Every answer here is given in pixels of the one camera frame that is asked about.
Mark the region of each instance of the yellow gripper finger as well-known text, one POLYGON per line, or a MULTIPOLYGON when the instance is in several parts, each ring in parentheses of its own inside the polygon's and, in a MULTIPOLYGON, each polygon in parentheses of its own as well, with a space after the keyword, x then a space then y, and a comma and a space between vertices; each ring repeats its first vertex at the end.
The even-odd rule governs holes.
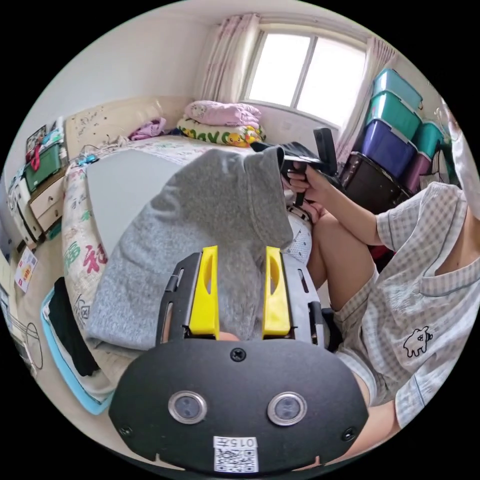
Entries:
POLYGON ((198 269, 189 324, 192 335, 213 335, 216 340, 219 339, 220 331, 217 271, 218 247, 204 248, 198 269))
POLYGON ((266 248, 265 297, 262 337, 285 337, 290 332, 290 312, 282 254, 279 248, 266 248))

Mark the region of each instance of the checkered pajamas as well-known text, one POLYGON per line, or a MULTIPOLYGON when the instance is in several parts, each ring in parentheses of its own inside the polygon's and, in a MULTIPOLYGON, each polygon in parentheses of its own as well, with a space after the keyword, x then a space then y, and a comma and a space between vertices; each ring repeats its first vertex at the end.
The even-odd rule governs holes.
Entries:
POLYGON ((480 306, 480 258, 435 276, 466 213, 461 190, 432 183, 378 215, 378 235, 396 255, 335 314, 338 357, 365 381, 371 406, 395 401, 402 428, 452 371, 480 306))

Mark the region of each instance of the blue tray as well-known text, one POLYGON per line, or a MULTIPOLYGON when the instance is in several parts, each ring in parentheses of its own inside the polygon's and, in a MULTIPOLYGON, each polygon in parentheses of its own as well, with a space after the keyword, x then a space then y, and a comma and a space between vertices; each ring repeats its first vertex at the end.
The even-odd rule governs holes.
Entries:
POLYGON ((65 383, 68 385, 73 395, 75 395, 75 398, 80 402, 81 406, 92 415, 100 415, 110 405, 114 392, 112 392, 102 402, 96 400, 85 391, 72 370, 70 370, 70 367, 65 362, 52 334, 50 324, 44 316, 44 307, 52 299, 54 292, 55 289, 52 288, 50 293, 45 297, 45 300, 43 300, 40 308, 41 324, 45 333, 46 342, 48 343, 48 348, 50 349, 53 361, 60 371, 61 376, 65 380, 65 383))

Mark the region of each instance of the headboard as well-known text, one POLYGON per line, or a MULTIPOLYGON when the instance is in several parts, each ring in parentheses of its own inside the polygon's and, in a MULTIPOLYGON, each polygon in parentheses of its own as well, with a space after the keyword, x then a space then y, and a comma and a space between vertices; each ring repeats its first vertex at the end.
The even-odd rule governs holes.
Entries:
POLYGON ((68 156, 77 157, 85 145, 95 146, 118 136, 127 137, 158 117, 166 119, 166 129, 172 129, 190 102, 193 98, 187 96, 139 96, 103 103, 70 115, 65 121, 68 156))

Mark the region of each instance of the window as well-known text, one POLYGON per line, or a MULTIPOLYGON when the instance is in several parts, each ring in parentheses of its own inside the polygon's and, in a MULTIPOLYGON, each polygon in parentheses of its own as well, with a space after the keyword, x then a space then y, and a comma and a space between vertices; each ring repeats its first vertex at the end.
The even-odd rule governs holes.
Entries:
POLYGON ((337 40, 264 32, 245 100, 281 105, 340 127, 355 104, 365 56, 337 40))

